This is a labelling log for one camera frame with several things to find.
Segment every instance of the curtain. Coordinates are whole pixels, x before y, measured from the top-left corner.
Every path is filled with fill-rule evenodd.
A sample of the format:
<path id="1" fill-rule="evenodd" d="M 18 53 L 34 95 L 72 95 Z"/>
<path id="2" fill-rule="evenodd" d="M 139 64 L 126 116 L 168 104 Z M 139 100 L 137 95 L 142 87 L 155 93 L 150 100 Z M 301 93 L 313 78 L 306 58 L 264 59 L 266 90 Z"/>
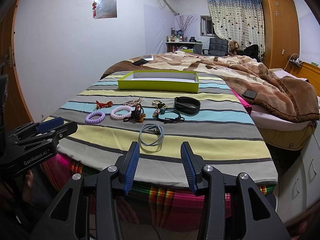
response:
<path id="1" fill-rule="evenodd" d="M 222 39 L 237 41 L 244 50 L 259 45 L 264 53 L 264 20 L 261 0 L 208 0 L 215 33 Z"/>

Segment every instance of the wooden headboard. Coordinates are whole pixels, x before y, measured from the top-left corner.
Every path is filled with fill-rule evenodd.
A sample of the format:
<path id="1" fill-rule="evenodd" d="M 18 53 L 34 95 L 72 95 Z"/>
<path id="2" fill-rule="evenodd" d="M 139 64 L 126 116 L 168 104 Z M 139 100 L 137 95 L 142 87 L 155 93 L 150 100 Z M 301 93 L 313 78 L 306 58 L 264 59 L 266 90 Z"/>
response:
<path id="1" fill-rule="evenodd" d="M 320 97 L 320 68 L 309 63 L 303 63 L 302 68 L 293 66 L 290 74 L 299 77 L 299 78 L 307 78 L 312 84 L 317 92 L 317 96 Z"/>

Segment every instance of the red hair accessory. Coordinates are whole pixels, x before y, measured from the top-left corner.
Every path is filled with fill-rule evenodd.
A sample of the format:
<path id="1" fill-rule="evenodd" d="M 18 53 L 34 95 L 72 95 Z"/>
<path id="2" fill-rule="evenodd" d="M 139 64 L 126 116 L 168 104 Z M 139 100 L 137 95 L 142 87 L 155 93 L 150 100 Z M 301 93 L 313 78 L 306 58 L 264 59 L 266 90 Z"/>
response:
<path id="1" fill-rule="evenodd" d="M 97 7 L 97 3 L 95 1 L 93 1 L 93 4 L 92 4 L 93 17 L 97 16 L 96 7 Z"/>
<path id="2" fill-rule="evenodd" d="M 96 101 L 96 103 L 97 103 L 97 107 L 96 107 L 97 109 L 103 108 L 103 107 L 111 107 L 113 105 L 112 101 L 109 101 L 106 104 L 99 103 L 98 101 Z"/>

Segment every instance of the desk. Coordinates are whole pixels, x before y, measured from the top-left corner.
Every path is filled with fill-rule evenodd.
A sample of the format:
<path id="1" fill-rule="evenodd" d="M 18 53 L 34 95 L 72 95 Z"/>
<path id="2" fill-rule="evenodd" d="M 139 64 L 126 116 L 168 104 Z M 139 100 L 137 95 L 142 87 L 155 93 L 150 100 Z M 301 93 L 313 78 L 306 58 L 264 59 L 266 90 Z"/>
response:
<path id="1" fill-rule="evenodd" d="M 166 42 L 167 52 L 174 52 L 174 49 L 178 49 L 180 46 L 186 46 L 190 49 L 193 49 L 193 53 L 202 55 L 202 43 L 195 42 Z"/>

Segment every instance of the open cardboard box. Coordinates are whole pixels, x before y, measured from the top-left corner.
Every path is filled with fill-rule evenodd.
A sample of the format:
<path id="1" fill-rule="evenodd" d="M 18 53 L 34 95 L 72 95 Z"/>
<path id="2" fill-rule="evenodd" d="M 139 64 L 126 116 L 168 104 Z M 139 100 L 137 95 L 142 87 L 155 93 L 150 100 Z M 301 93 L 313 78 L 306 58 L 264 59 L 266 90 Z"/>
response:
<path id="1" fill-rule="evenodd" d="M 198 93 L 199 78 L 193 71 L 136 70 L 118 80 L 121 90 L 158 90 Z"/>

